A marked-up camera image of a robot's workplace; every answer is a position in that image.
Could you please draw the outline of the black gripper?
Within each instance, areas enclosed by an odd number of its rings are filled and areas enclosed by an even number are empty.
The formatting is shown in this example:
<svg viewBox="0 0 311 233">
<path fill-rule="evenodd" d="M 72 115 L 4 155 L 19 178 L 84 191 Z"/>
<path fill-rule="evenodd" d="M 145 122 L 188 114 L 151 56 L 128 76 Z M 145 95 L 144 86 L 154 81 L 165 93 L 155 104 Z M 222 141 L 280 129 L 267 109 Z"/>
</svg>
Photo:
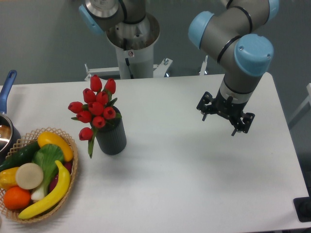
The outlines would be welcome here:
<svg viewBox="0 0 311 233">
<path fill-rule="evenodd" d="M 236 103 L 233 96 L 225 99 L 220 91 L 218 91 L 216 98 L 213 98 L 209 92 L 205 92 L 196 109 L 203 115 L 202 121 L 205 121 L 208 115 L 213 114 L 228 119 L 234 126 L 231 134 L 234 136 L 236 133 L 248 133 L 255 118 L 255 114 L 243 112 L 247 102 Z"/>
</svg>

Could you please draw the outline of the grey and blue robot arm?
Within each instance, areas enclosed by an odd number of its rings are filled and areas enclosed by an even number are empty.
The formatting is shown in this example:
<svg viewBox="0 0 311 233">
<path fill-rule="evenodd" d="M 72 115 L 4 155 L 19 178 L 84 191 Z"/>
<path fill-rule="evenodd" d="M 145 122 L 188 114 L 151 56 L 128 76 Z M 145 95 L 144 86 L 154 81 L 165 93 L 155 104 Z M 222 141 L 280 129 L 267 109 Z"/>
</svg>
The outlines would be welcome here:
<svg viewBox="0 0 311 233">
<path fill-rule="evenodd" d="M 188 37 L 225 69 L 216 97 L 205 93 L 197 105 L 204 117 L 217 114 L 247 133 L 254 119 L 244 107 L 268 70 L 274 55 L 271 42 L 254 34 L 279 10 L 277 0 L 230 0 L 219 16 L 204 11 L 191 22 Z M 143 0 L 85 0 L 79 12 L 88 28 L 105 33 L 115 47 L 122 79 L 153 78 L 154 44 L 159 23 L 146 12 Z"/>
</svg>

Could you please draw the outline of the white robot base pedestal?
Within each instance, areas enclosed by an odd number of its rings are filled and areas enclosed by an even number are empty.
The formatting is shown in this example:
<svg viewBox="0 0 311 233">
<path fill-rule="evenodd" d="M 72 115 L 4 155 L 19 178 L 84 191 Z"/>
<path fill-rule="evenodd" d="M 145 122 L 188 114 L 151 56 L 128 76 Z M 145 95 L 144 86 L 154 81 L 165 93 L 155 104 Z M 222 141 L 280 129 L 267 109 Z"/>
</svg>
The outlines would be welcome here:
<svg viewBox="0 0 311 233">
<path fill-rule="evenodd" d="M 119 75 L 121 79 L 162 78 L 170 76 L 173 60 L 164 58 L 154 64 L 154 45 L 160 35 L 159 23 L 154 16 L 147 13 L 136 24 L 120 22 L 105 31 L 108 42 L 115 48 L 118 66 L 110 68 L 91 68 L 87 64 L 86 78 L 92 75 L 107 78 Z"/>
</svg>

